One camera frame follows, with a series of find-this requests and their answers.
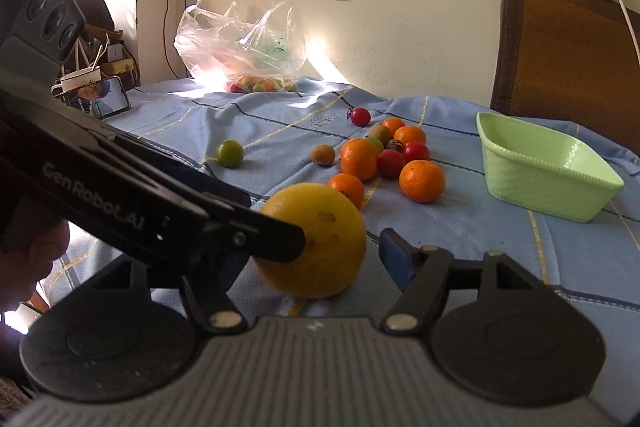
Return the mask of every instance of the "green tomato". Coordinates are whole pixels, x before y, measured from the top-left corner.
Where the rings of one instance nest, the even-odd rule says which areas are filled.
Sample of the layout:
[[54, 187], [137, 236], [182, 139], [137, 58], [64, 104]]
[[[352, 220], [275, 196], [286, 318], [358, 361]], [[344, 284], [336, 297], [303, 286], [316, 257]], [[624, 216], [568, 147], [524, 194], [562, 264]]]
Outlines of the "green tomato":
[[238, 167], [244, 158], [242, 146], [235, 140], [224, 140], [218, 145], [218, 162], [229, 169]]
[[381, 152], [383, 152], [383, 150], [385, 150], [385, 147], [382, 145], [382, 142], [378, 138], [375, 138], [373, 136], [367, 136], [365, 140], [368, 141], [370, 144], [372, 144], [373, 147], [376, 148], [377, 154], [380, 154]]

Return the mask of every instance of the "gray grip plate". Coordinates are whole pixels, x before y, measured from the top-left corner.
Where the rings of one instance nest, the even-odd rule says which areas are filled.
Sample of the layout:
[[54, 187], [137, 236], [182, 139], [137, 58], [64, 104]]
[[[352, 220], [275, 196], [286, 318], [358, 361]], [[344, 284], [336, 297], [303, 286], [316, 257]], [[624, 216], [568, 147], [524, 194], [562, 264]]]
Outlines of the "gray grip plate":
[[10, 427], [612, 427], [581, 398], [517, 409], [461, 391], [415, 339], [366, 318], [265, 317], [218, 337], [169, 386], [115, 405], [43, 397]]

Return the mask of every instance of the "sunlight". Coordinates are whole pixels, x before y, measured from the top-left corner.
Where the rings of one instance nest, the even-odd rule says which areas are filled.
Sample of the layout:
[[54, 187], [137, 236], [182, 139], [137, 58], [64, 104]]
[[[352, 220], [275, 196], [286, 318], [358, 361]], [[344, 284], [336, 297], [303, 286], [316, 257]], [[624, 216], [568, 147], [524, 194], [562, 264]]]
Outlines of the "sunlight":
[[190, 71], [194, 77], [193, 82], [209, 89], [207, 92], [226, 92], [225, 86], [228, 83], [228, 78], [222, 70], [215, 66], [210, 70], [203, 70], [199, 66], [192, 66]]
[[[324, 50], [326, 49], [326, 39], [322, 37], [312, 37], [309, 42], [309, 46], [306, 49], [306, 60], [316, 69], [320, 74], [320, 77], [326, 82], [333, 82], [335, 84], [348, 84], [351, 83], [344, 77], [340, 71], [333, 65], [333, 63], [326, 56]], [[334, 90], [331, 86], [326, 86], [323, 92], [317, 93], [308, 98], [304, 98], [296, 103], [290, 103], [289, 107], [297, 107], [298, 109], [306, 109], [307, 107], [315, 104], [324, 93]]]
[[351, 83], [344, 77], [338, 68], [329, 60], [325, 53], [326, 39], [322, 37], [313, 37], [310, 40], [309, 47], [307, 49], [306, 60], [316, 69], [323, 80], [327, 82], [335, 82], [337, 84], [350, 84]]
[[209, 89], [208, 87], [203, 87], [202, 89], [191, 89], [188, 91], [174, 91], [169, 94], [174, 94], [175, 96], [181, 96], [183, 98], [202, 98], [204, 95], [210, 92], [219, 92], [215, 89]]

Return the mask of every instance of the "camera lens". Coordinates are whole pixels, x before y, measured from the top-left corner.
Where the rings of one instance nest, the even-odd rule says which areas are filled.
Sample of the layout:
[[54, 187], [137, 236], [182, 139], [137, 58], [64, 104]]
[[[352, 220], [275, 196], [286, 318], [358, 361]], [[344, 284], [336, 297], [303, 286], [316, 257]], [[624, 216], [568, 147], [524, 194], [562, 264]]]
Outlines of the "camera lens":
[[65, 48], [69, 42], [71, 42], [71, 37], [74, 36], [75, 29], [75, 24], [70, 24], [64, 29], [62, 35], [60, 35], [60, 42], [58, 43], [61, 48]]
[[48, 41], [53, 35], [56, 34], [60, 26], [62, 25], [62, 21], [65, 18], [65, 6], [63, 4], [56, 6], [53, 11], [47, 17], [47, 20], [44, 23], [42, 28], [42, 37]]
[[31, 0], [29, 7], [27, 8], [27, 19], [30, 21], [36, 20], [38, 15], [42, 13], [44, 7], [47, 5], [48, 0]]

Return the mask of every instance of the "green plastic basket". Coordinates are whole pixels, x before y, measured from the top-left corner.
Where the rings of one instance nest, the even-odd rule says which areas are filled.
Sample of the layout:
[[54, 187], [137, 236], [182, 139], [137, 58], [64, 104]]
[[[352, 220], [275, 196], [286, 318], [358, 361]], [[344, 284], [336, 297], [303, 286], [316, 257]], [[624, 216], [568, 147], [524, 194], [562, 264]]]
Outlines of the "green plastic basket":
[[577, 138], [490, 112], [476, 123], [486, 186], [499, 200], [585, 223], [625, 186]]

